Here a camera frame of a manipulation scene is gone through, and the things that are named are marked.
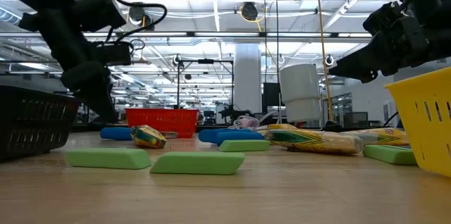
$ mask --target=yellow package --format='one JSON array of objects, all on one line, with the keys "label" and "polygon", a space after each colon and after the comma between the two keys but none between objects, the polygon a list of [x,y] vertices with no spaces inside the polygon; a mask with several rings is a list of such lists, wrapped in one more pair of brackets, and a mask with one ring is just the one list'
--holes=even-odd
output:
[{"label": "yellow package", "polygon": [[274,129],[297,129],[297,127],[291,124],[272,124],[260,126],[255,130],[264,136],[269,130]]},{"label": "yellow package", "polygon": [[364,142],[354,135],[304,129],[269,130],[265,139],[291,150],[328,154],[358,154]]},{"label": "yellow package", "polygon": [[358,136],[364,140],[365,144],[382,144],[389,146],[405,146],[409,144],[406,132],[397,128],[357,130],[341,132],[340,134]]},{"label": "yellow package", "polygon": [[162,149],[166,144],[166,138],[148,125],[133,126],[130,134],[135,145],[140,147]]}]

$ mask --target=yellow basket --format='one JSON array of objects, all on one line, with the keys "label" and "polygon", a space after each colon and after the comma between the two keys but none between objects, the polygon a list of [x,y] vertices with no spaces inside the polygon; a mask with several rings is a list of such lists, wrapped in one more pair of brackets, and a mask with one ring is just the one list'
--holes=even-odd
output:
[{"label": "yellow basket", "polygon": [[451,68],[386,85],[424,170],[451,177]]}]

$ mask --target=pillar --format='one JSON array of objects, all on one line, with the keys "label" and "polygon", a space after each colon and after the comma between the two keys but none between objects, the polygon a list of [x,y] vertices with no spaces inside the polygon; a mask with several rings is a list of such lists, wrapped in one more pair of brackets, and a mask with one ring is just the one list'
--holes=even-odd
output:
[{"label": "pillar", "polygon": [[242,110],[261,112],[261,52],[258,44],[235,45],[234,103]]}]

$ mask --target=white container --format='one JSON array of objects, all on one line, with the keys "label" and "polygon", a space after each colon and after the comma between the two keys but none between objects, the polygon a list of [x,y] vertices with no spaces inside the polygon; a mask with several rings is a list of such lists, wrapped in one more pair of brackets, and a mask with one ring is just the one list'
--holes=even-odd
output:
[{"label": "white container", "polygon": [[280,90],[289,122],[319,120],[318,73],[316,66],[300,64],[280,71]]}]

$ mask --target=yellow pole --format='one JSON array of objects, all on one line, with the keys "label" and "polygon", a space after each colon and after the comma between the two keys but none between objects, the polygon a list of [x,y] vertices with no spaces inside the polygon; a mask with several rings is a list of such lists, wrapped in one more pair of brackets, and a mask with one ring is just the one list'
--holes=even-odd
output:
[{"label": "yellow pole", "polygon": [[329,120],[333,120],[332,100],[330,99],[329,77],[327,75],[327,66],[326,66],[326,50],[324,49],[323,14],[321,10],[321,0],[318,0],[318,11],[319,11],[319,32],[321,33],[321,48],[323,50],[323,70],[324,77],[326,79],[327,102],[329,106]]}]

